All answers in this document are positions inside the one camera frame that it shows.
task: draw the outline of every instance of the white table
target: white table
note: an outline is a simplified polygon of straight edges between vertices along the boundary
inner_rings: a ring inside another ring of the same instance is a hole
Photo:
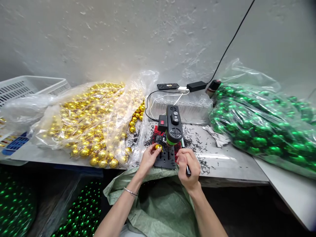
[[[299,222],[310,231],[316,230],[316,180],[271,165],[255,158]]]
[[[150,121],[148,134],[150,139],[152,125],[156,122]],[[268,178],[260,169],[254,159],[244,152],[235,149],[232,145],[223,148],[216,147],[215,140],[202,129],[201,125],[184,124],[184,139],[187,148],[192,148],[201,163],[201,176],[225,178],[248,183],[268,183]],[[129,134],[128,141],[133,140]],[[90,166],[88,160],[71,158],[69,153],[63,150],[51,150],[49,148],[38,148],[26,143],[23,147],[11,155],[13,160],[24,160],[54,164]]]

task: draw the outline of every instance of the drill press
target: drill press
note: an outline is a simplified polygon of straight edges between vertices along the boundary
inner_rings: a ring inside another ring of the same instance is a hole
[[[155,167],[175,169],[174,145],[181,142],[184,147],[182,123],[180,111],[176,105],[168,105],[166,115],[159,115],[158,131],[163,132],[163,136],[156,137],[156,143],[162,146],[160,155],[156,158]],[[187,167],[187,176],[191,175]]]

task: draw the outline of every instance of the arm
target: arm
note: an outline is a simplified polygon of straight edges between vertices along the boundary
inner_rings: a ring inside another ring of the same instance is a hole
[[[143,179],[146,177],[150,168],[155,163],[156,157],[161,151],[161,149],[155,150],[155,145],[156,143],[148,147],[148,149],[144,152],[138,171],[126,187],[135,194],[138,193]],[[135,197],[133,195],[124,191],[108,214],[105,216],[93,237],[119,236],[129,211],[132,208],[134,199]]]
[[[180,149],[177,153],[179,164],[179,179],[192,198],[198,228],[202,237],[205,236],[227,236],[222,224],[217,218],[212,207],[208,203],[198,177],[201,166],[191,149]],[[191,176],[186,176],[186,167],[190,167]]]

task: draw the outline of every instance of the hand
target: hand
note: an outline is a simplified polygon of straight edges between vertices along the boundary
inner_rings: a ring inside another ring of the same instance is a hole
[[[141,165],[139,166],[138,171],[145,177],[149,170],[152,168],[154,165],[157,156],[161,152],[161,148],[155,150],[155,146],[158,143],[152,144],[150,147],[147,148],[147,150],[143,154],[142,162]]]
[[[182,148],[178,151],[177,156],[177,162],[179,164],[178,177],[182,185],[185,187],[189,194],[197,189],[200,189],[201,184],[198,181],[198,178],[201,173],[201,165],[192,149]],[[187,165],[191,170],[190,177],[187,177],[186,175]]]

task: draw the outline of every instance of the black cable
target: black cable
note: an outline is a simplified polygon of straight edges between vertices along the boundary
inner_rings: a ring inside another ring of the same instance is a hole
[[[214,72],[214,74],[213,74],[213,76],[212,76],[211,80],[208,82],[208,84],[209,84],[209,83],[213,80],[213,78],[214,78],[214,76],[215,76],[215,74],[216,74],[216,72],[217,72],[217,69],[218,69],[218,67],[220,66],[220,63],[222,62],[222,60],[223,60],[223,58],[224,58],[224,56],[225,56],[225,54],[226,54],[226,52],[227,52],[228,48],[230,47],[231,43],[232,43],[232,42],[233,42],[233,40],[234,40],[235,36],[237,35],[237,33],[238,33],[238,31],[239,31],[239,29],[240,29],[241,25],[242,25],[242,24],[243,24],[243,22],[244,22],[244,19],[246,18],[246,16],[247,16],[248,12],[250,11],[250,8],[252,7],[252,5],[253,5],[254,1],[255,1],[255,0],[253,0],[253,1],[252,1],[252,3],[250,4],[250,7],[248,8],[248,11],[246,12],[246,15],[244,16],[243,20],[241,21],[240,25],[238,26],[238,29],[237,29],[237,31],[236,31],[236,33],[235,33],[234,37],[232,38],[232,40],[230,41],[229,45],[227,46],[227,48],[226,48],[226,50],[225,50],[225,52],[224,52],[224,54],[223,54],[223,56],[222,56],[222,58],[221,58],[220,62],[219,62],[219,63],[218,63],[218,65],[217,65],[217,68],[216,68],[216,70],[215,70],[215,72]]]
[[[148,97],[147,97],[147,106],[148,106],[148,98],[151,96],[151,94],[153,94],[153,93],[155,93],[155,92],[160,92],[160,91],[154,91],[154,92],[152,92],[152,93],[150,93],[150,94],[148,95]],[[174,94],[174,93],[181,93],[181,92],[166,92],[166,93]],[[153,121],[159,122],[158,119],[149,117],[148,114],[146,113],[146,110],[147,110],[147,108],[145,109],[145,114],[146,114],[146,116],[147,116],[148,118],[150,118],[150,119],[153,120]]]

